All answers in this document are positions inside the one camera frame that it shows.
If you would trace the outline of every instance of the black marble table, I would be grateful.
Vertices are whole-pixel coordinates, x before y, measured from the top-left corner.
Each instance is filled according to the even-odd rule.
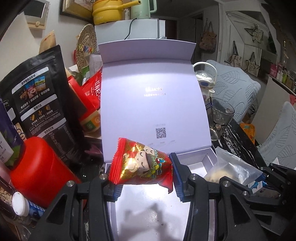
[[[256,168],[266,167],[261,154],[234,119],[226,127],[222,137],[212,142],[212,147],[220,147]]]

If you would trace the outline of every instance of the red jar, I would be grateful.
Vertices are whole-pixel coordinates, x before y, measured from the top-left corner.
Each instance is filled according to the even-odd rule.
[[[14,187],[28,200],[47,208],[67,181],[81,183],[40,137],[25,141],[25,153],[10,172]]]

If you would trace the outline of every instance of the framed picture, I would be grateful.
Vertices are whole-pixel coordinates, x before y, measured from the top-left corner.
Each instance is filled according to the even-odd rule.
[[[92,6],[92,0],[61,0],[59,13],[93,23]]]

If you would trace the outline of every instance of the yellow pot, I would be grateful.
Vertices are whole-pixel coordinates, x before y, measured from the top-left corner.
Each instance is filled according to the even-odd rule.
[[[132,1],[123,4],[122,0],[99,0],[93,5],[94,24],[114,22],[122,20],[123,9],[139,5],[141,1]]]

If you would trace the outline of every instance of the chair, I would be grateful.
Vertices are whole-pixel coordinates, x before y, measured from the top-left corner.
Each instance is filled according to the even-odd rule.
[[[207,62],[213,65],[218,73],[213,97],[231,104],[235,110],[233,118],[240,123],[256,100],[261,85],[240,68],[225,66],[213,60]],[[205,70],[210,70],[210,67],[205,66]]]
[[[296,167],[296,110],[290,102],[283,104],[274,129],[258,150],[267,165],[277,157],[280,165]]]

